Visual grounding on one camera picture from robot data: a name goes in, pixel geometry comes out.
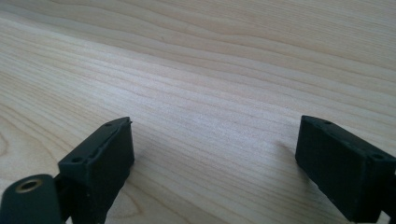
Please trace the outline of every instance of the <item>wooden table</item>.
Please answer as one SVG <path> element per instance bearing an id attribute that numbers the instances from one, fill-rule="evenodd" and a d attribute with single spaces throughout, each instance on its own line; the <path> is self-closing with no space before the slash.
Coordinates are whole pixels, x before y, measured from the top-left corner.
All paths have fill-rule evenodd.
<path id="1" fill-rule="evenodd" d="M 1 193 L 129 116 L 106 223 L 347 223 L 296 165 L 301 115 L 396 155 L 394 0 L 0 3 Z"/>

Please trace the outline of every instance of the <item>light wood tabletop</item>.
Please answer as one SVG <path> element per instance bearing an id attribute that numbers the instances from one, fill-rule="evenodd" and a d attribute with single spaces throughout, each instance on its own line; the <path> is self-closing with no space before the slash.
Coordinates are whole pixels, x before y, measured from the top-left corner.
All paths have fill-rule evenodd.
<path id="1" fill-rule="evenodd" d="M 295 162 L 301 115 L 396 155 L 394 0 L 0 3 L 0 193 L 130 117 L 106 223 L 348 223 Z"/>

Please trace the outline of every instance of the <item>wood grain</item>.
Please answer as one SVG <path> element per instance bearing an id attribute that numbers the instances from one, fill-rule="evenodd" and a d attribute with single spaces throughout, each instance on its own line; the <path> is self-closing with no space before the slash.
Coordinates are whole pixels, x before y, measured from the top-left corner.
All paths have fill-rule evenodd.
<path id="1" fill-rule="evenodd" d="M 295 163 L 300 117 L 396 155 L 396 2 L 2 1 L 0 112 L 1 193 L 130 116 L 106 223 L 347 223 Z"/>

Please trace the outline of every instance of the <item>black object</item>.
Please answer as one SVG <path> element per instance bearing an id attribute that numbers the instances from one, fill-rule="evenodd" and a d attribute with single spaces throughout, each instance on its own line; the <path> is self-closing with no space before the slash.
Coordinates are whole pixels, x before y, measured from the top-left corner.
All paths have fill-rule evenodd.
<path id="1" fill-rule="evenodd" d="M 324 119 L 303 116 L 298 165 L 349 221 L 396 218 L 396 159 Z"/>
<path id="2" fill-rule="evenodd" d="M 8 187 L 0 223 L 104 223 L 133 163 L 131 121 L 112 120 L 59 161 L 54 178 L 32 175 Z"/>

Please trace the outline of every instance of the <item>round screw hole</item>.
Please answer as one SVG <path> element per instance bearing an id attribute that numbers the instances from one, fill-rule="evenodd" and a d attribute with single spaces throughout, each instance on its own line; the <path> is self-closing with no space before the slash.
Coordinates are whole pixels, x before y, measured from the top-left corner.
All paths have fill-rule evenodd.
<path id="1" fill-rule="evenodd" d="M 384 159 L 384 157 L 382 155 L 378 155 L 378 154 L 374 154 L 373 157 L 378 159 L 378 160 Z"/>
<path id="2" fill-rule="evenodd" d="M 75 158 L 73 158 L 73 160 L 72 160 L 72 162 L 80 162 L 80 161 L 82 161 L 82 158 L 81 158 L 81 157 L 75 157 Z"/>
<path id="3" fill-rule="evenodd" d="M 26 180 L 25 182 L 19 184 L 15 191 L 17 191 L 17 193 L 30 192 L 30 191 L 40 187 L 40 185 L 42 185 L 42 184 L 43 184 L 43 181 L 41 181 L 40 179 Z"/>

